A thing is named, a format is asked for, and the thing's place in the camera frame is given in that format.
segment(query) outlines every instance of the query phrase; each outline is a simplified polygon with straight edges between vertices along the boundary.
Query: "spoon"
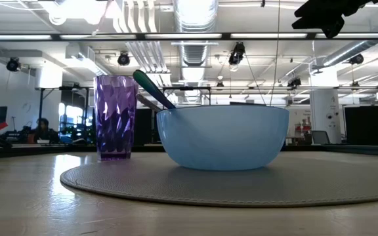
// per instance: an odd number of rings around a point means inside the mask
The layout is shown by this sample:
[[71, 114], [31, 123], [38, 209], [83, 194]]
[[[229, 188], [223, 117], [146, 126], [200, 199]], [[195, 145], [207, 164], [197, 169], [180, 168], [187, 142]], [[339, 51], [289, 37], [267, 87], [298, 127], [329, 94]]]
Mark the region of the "spoon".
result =
[[157, 107], [154, 103], [152, 103], [151, 101], [149, 101], [148, 99], [146, 99], [141, 94], [137, 94], [136, 98], [138, 99], [138, 101], [140, 103], [144, 104], [145, 106], [148, 106], [151, 110], [153, 110], [155, 112], [161, 112], [161, 111], [163, 111], [161, 108]]
[[157, 86], [151, 81], [151, 79], [143, 72], [137, 69], [133, 73], [134, 80], [144, 88], [151, 96], [153, 96], [158, 102], [163, 104], [167, 109], [175, 109], [173, 105], [164, 94], [157, 88]]

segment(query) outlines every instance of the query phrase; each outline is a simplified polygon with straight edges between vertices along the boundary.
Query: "purple glass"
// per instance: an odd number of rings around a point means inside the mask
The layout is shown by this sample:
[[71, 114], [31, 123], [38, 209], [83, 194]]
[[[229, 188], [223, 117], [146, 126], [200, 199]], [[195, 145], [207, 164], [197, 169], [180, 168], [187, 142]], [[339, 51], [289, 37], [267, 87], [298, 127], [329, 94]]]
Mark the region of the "purple glass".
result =
[[103, 161], [131, 158], [138, 85], [132, 77], [94, 79], [97, 152]]

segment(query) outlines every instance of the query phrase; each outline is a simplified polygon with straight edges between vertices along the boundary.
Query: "light blue bowl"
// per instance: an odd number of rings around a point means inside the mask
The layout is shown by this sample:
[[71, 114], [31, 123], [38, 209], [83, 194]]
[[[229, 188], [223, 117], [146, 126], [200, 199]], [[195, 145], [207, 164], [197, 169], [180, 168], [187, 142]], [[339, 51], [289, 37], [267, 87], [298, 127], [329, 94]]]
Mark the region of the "light blue bowl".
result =
[[266, 106], [178, 108], [157, 114], [161, 142], [170, 158], [200, 170], [248, 170], [279, 154], [289, 112]]

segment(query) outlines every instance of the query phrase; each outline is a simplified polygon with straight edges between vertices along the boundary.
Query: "round placemat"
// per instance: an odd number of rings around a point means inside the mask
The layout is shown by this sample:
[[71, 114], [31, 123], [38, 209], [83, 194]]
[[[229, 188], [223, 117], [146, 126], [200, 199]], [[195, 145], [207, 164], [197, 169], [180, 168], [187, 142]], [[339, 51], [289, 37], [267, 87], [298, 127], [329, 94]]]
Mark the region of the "round placemat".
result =
[[192, 170], [167, 154], [83, 165], [67, 186], [126, 199], [218, 207], [305, 207], [378, 201], [378, 168], [278, 157], [244, 171]]

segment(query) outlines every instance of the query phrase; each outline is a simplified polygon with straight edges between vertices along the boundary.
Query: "person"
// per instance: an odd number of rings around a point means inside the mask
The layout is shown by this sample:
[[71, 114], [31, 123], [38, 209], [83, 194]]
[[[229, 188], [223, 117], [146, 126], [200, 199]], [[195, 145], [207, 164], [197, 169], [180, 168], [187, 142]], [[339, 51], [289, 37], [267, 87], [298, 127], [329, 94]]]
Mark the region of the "person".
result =
[[39, 126], [36, 128], [36, 133], [34, 134], [35, 143], [37, 143], [38, 140], [49, 140], [50, 143], [59, 142], [58, 133], [55, 130], [49, 128], [49, 121], [47, 119], [40, 119], [38, 125]]

